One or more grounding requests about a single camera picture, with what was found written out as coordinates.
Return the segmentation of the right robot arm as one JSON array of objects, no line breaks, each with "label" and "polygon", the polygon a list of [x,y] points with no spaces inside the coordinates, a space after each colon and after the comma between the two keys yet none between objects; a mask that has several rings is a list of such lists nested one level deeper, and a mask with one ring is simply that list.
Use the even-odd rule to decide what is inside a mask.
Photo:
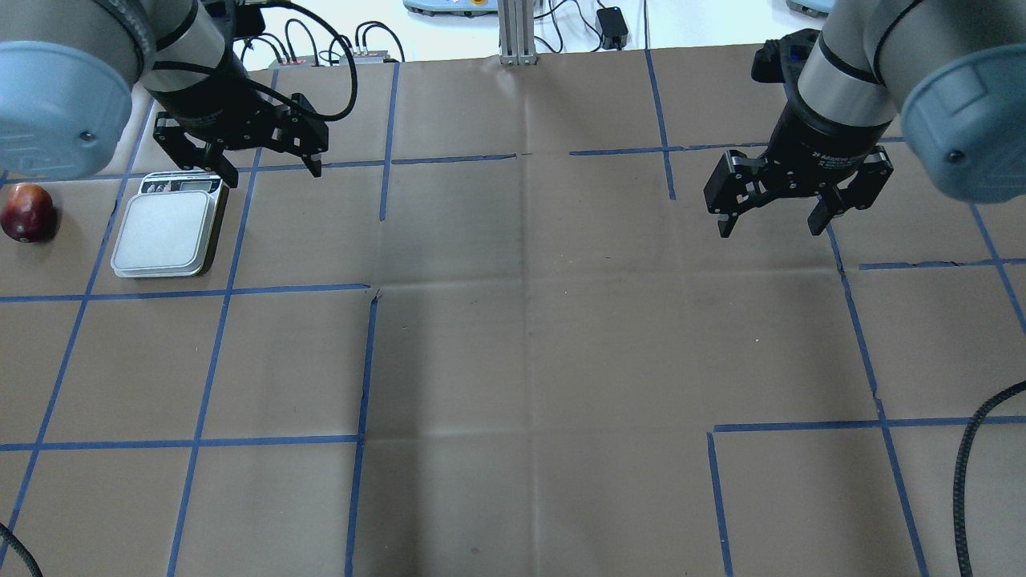
[{"label": "right robot arm", "polygon": [[750,75],[786,102],[765,152],[726,151],[704,187],[721,237],[776,200],[814,198],[813,235],[871,208],[894,171],[880,139],[895,120],[946,196],[1023,196],[1024,26],[1022,1],[837,1],[820,30],[766,41]]}]

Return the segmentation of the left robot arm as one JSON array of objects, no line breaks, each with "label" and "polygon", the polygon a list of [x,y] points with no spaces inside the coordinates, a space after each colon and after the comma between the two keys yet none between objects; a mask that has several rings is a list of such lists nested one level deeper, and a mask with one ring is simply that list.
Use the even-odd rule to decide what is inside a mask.
[{"label": "left robot arm", "polygon": [[293,155],[313,176],[329,117],[302,94],[273,95],[233,44],[264,32],[265,1],[4,1],[2,168],[73,180],[112,160],[132,92],[158,103],[151,136],[179,169],[236,186],[228,152]]}]

